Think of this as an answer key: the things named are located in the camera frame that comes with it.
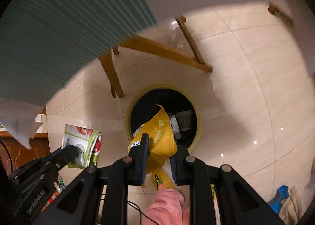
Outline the wooden table frame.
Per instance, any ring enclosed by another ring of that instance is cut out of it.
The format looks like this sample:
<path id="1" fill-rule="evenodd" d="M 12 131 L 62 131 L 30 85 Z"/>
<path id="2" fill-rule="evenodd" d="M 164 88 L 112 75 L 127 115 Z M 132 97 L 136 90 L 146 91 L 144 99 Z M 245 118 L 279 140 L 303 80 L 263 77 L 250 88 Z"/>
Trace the wooden table frame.
<path id="1" fill-rule="evenodd" d="M 175 18 L 175 21 L 178 24 L 179 28 L 181 29 L 181 32 L 184 35 L 188 45 L 192 49 L 194 57 L 189 57 L 185 53 L 175 48 L 169 47 L 157 41 L 150 40 L 148 38 L 144 38 L 139 35 L 135 35 L 133 36 L 133 38 L 129 38 L 126 41 L 122 42 L 121 47 L 172 60 L 183 65 L 188 65 L 190 67 L 197 68 L 206 73 L 212 72 L 214 68 L 211 65 L 205 63 L 205 60 L 203 59 L 203 56 L 199 51 L 196 42 L 194 41 L 192 35 L 190 34 L 189 30 L 185 25 L 187 21 L 186 17 L 180 15 Z M 119 54 L 118 46 L 114 45 L 106 54 L 103 54 L 102 56 L 98 57 L 98 59 L 109 80 L 112 97 L 123 98 L 124 92 L 119 82 L 119 78 L 116 73 L 116 69 L 112 59 L 113 55 L 116 56 L 118 54 Z"/>

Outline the yellow snack wrapper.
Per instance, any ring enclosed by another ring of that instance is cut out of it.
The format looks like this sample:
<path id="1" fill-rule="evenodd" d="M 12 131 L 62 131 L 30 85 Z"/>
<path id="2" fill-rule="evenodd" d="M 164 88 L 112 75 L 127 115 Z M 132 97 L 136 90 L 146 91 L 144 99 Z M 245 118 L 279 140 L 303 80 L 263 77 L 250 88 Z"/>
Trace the yellow snack wrapper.
<path id="1" fill-rule="evenodd" d="M 128 151 L 131 144 L 140 140 L 143 133 L 149 135 L 149 148 L 146 173 L 152 173 L 161 169 L 165 162 L 177 152 L 177 145 L 170 126 L 167 113 L 162 106 L 151 120 L 141 125 L 133 140 L 129 143 Z"/>

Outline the blue white snack wrapper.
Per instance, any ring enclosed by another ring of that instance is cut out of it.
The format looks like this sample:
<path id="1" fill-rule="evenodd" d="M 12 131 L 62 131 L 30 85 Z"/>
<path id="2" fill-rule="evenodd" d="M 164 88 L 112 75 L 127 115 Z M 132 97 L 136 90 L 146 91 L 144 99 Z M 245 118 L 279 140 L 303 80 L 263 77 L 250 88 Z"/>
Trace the blue white snack wrapper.
<path id="1" fill-rule="evenodd" d="M 169 121 L 170 121 L 170 126 L 172 128 L 175 139 L 176 140 L 180 139 L 182 135 L 181 135 L 181 131 L 176 120 L 176 116 L 175 115 L 170 116 Z"/>

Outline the grey checked thermos bottle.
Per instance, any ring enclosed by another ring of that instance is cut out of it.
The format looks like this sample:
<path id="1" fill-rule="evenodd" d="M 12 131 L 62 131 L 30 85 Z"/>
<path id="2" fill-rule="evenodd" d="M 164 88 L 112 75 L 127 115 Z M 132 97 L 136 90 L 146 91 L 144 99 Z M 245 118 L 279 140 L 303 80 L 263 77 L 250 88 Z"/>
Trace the grey checked thermos bottle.
<path id="1" fill-rule="evenodd" d="M 175 114 L 177 123 L 181 131 L 188 131 L 192 129 L 192 111 L 183 111 Z"/>

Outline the pink trouser legs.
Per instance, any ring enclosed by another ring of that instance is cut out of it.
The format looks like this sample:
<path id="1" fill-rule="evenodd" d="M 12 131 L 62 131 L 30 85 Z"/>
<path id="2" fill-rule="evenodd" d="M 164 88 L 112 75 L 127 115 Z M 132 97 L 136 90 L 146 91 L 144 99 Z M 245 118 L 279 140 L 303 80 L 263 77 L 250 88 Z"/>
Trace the pink trouser legs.
<path id="1" fill-rule="evenodd" d="M 159 189 L 145 214 L 158 224 L 190 224 L 190 205 L 175 189 Z"/>

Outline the green white snack wrapper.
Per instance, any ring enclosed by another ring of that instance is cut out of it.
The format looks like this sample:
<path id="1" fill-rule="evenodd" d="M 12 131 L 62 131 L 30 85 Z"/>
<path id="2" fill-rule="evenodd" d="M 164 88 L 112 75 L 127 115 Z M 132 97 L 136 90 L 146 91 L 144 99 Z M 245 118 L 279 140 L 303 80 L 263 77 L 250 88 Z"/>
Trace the green white snack wrapper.
<path id="1" fill-rule="evenodd" d="M 101 150 L 101 138 L 101 132 L 96 129 L 66 124 L 62 148 L 73 145 L 78 149 L 75 160 L 67 166 L 76 169 L 85 169 L 89 165 L 97 166 Z"/>

